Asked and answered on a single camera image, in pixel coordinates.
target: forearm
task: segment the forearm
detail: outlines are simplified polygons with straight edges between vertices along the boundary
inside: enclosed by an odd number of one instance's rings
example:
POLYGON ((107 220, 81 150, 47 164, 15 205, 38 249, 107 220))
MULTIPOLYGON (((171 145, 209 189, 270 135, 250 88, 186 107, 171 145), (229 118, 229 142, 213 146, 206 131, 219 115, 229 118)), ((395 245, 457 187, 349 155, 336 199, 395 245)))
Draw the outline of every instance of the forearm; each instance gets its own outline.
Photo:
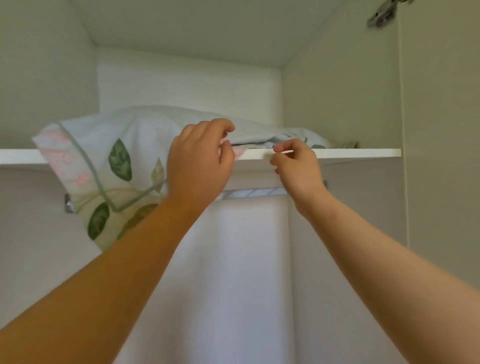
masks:
POLYGON ((324 191, 305 216, 410 363, 476 363, 480 293, 418 257, 324 191))
POLYGON ((0 331, 2 363, 111 363, 201 211, 166 200, 0 331))

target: person's right arm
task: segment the person's right arm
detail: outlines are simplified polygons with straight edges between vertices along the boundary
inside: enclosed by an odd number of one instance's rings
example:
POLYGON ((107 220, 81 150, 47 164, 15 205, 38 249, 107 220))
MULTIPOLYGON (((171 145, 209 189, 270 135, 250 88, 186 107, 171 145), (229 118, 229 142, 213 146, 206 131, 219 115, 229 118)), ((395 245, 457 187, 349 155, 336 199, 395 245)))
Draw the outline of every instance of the person's right arm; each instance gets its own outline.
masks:
POLYGON ((480 363, 480 292, 333 198, 314 152, 301 140, 274 150, 271 163, 297 210, 405 359, 410 364, 480 363))

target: person's left hand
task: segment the person's left hand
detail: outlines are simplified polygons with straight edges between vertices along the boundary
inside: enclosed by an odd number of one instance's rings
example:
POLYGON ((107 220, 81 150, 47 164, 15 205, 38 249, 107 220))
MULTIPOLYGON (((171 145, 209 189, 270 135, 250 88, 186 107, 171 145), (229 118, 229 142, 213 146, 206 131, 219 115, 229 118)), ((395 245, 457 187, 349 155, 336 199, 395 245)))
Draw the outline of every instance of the person's left hand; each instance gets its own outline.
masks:
POLYGON ((168 197, 203 212, 222 192, 230 178, 235 153, 226 140, 235 130, 228 119, 187 125, 170 147, 167 162, 168 197))

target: shelf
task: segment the shelf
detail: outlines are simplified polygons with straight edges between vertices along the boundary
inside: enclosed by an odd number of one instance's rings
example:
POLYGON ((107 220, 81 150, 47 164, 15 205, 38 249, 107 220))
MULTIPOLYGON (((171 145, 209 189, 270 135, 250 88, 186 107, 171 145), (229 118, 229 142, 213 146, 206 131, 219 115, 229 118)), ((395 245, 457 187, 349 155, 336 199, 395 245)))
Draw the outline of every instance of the shelf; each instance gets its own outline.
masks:
MULTIPOLYGON (((399 158, 401 149, 314 149, 322 165, 351 163, 379 158, 399 158)), ((247 149, 235 163, 236 170, 264 170, 273 155, 272 149, 247 149)), ((38 149, 0 149, 0 167, 42 169, 47 162, 38 149)))

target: hand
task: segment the hand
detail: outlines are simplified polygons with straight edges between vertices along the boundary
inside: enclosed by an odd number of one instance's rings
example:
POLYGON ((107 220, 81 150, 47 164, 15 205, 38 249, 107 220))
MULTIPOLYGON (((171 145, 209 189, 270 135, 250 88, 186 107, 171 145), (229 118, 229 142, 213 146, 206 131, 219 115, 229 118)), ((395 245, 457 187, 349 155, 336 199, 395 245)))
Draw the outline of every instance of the hand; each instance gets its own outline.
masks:
POLYGON ((287 140, 276 144, 275 154, 270 163, 277 166, 275 172, 280 176, 283 186, 293 198, 297 210, 305 215, 309 204, 317 196, 328 194, 317 157, 300 139, 287 140))
POLYGON ((222 192, 230 178, 235 152, 226 140, 235 130, 227 119, 187 125, 170 147, 167 162, 168 197, 200 214, 222 192))

